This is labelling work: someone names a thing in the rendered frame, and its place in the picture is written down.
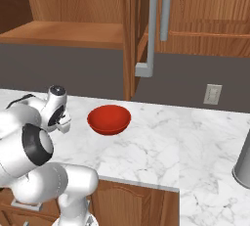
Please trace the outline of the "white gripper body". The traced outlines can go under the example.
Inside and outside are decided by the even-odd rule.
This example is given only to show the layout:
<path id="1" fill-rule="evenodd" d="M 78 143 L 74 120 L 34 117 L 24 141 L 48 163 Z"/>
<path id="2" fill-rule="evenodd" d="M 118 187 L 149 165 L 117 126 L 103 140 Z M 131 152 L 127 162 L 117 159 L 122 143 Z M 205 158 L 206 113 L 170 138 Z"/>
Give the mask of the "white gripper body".
<path id="1" fill-rule="evenodd" d="M 62 114 L 62 117 L 57 121 L 56 126 L 61 133 L 65 134 L 70 129 L 70 123 L 71 123 L 71 117 L 68 111 L 65 111 Z"/>

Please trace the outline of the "wooden base cabinet door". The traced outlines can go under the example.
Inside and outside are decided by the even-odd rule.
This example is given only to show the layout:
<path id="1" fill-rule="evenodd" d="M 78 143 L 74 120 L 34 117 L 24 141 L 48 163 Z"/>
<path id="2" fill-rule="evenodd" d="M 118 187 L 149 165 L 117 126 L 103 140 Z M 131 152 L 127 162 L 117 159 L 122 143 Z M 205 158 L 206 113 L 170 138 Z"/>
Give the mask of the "wooden base cabinet door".
<path id="1" fill-rule="evenodd" d="M 100 226 L 180 226 L 180 193 L 100 180 L 91 211 Z"/>

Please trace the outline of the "red bowl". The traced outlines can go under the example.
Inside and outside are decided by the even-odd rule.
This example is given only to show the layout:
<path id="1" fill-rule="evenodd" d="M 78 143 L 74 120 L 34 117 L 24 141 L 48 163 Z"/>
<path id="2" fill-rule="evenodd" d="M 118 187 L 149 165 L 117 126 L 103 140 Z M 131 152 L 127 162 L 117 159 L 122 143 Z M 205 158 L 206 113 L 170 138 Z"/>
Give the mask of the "red bowl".
<path id="1" fill-rule="evenodd" d="M 87 122 L 101 135 L 116 135 L 124 131 L 131 121 L 130 112 L 117 105 L 104 105 L 89 112 Z"/>

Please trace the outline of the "wooden drawer front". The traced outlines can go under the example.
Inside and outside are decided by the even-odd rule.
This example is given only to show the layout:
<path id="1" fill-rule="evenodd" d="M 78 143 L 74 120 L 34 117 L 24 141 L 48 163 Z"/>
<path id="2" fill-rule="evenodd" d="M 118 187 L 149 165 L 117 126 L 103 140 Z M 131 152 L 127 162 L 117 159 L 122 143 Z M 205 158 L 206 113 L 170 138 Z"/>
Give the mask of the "wooden drawer front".
<path id="1" fill-rule="evenodd" d="M 14 199 L 10 189 L 0 189 L 0 226 L 52 226 L 60 216 L 56 200 L 44 202 L 41 211 L 11 206 Z"/>

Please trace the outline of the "grey metal cylinder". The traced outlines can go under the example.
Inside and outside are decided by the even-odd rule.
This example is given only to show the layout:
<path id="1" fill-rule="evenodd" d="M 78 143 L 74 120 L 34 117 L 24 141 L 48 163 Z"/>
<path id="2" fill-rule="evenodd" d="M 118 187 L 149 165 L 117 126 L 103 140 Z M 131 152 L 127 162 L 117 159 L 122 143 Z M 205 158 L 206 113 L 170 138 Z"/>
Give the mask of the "grey metal cylinder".
<path id="1" fill-rule="evenodd" d="M 247 134 L 232 176 L 237 183 L 250 190 L 250 131 Z"/>

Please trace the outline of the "wooden wall cabinet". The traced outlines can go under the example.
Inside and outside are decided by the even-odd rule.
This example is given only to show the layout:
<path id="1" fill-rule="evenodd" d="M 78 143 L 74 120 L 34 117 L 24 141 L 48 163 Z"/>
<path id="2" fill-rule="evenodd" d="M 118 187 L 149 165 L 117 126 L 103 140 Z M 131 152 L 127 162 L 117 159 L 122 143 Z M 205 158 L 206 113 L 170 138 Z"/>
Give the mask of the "wooden wall cabinet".
<path id="1" fill-rule="evenodd" d="M 0 43 L 121 49 L 126 0 L 0 0 Z"/>

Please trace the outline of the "white wall outlet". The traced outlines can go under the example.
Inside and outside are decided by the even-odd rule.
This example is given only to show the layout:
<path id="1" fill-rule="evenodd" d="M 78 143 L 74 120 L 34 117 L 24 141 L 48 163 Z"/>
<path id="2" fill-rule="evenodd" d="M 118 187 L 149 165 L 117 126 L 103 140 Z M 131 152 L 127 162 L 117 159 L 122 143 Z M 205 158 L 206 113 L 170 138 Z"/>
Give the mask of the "white wall outlet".
<path id="1" fill-rule="evenodd" d="M 222 85 L 208 84 L 203 103 L 206 105 L 217 105 L 220 100 L 222 88 Z"/>

